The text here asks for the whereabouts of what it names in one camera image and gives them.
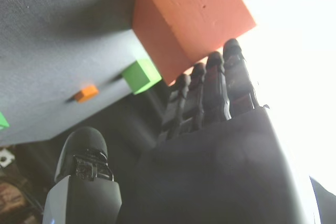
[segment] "green block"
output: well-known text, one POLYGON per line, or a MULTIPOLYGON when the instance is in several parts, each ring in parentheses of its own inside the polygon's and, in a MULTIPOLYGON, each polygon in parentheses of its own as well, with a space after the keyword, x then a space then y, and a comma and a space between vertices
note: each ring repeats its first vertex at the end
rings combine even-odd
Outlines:
POLYGON ((8 128, 8 127, 9 127, 9 123, 5 119, 4 115, 2 115, 2 113, 0 112, 0 130, 4 128, 8 128))
POLYGON ((139 94, 162 78, 150 59, 141 59, 133 63, 122 73, 134 94, 139 94))

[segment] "robotic hand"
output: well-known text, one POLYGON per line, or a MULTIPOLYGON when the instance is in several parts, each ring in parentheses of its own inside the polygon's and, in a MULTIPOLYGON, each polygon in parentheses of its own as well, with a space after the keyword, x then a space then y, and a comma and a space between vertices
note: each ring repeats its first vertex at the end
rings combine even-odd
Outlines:
POLYGON ((100 133, 70 135, 43 223, 320 224, 309 176, 294 167, 233 39, 177 79, 121 209, 100 133))

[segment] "back of robotic hand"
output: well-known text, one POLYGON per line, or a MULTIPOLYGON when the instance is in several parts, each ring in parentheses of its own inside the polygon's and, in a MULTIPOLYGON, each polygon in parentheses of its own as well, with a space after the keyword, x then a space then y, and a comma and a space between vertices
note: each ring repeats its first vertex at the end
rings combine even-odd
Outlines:
POLYGON ((233 39, 177 79, 118 223, 320 223, 309 176, 294 166, 233 39))

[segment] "block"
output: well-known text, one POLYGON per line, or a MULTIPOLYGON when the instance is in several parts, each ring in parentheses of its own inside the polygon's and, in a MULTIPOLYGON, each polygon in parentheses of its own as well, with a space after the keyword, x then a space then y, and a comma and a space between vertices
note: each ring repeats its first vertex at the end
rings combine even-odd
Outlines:
POLYGON ((99 90, 97 89, 97 87, 95 85, 90 85, 79 91, 77 94, 75 94, 75 100, 79 103, 83 103, 88 100, 91 100, 98 94, 99 90))
POLYGON ((132 27, 170 84, 255 25, 242 0, 135 0, 132 27))
POLYGON ((4 128, 8 128, 9 123, 7 122, 4 115, 0 112, 0 130, 3 130, 4 128))
POLYGON ((141 59, 133 63, 122 73, 134 94, 139 94, 162 78, 150 59, 141 59))

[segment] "small orange block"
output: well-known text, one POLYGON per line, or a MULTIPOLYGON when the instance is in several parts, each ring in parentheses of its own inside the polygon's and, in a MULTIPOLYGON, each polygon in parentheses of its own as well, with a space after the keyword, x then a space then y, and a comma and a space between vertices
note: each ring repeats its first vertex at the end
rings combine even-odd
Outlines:
POLYGON ((135 0, 133 30, 167 84, 255 25, 242 0, 135 0))
POLYGON ((97 94, 99 94, 99 90, 97 89, 97 87, 95 85, 90 85, 79 91, 75 95, 75 100, 80 103, 86 102, 95 97, 97 94))

